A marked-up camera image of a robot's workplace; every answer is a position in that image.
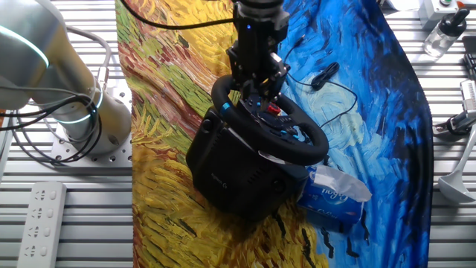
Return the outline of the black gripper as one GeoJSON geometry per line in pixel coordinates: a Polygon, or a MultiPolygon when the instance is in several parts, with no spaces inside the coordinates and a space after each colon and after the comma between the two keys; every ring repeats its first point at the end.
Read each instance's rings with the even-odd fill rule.
{"type": "Polygon", "coordinates": [[[240,103],[252,106],[251,93],[260,96],[260,110],[268,109],[283,85],[287,67],[277,55],[288,33],[289,13],[282,9],[235,9],[238,37],[227,50],[232,77],[241,92],[240,103]]]}

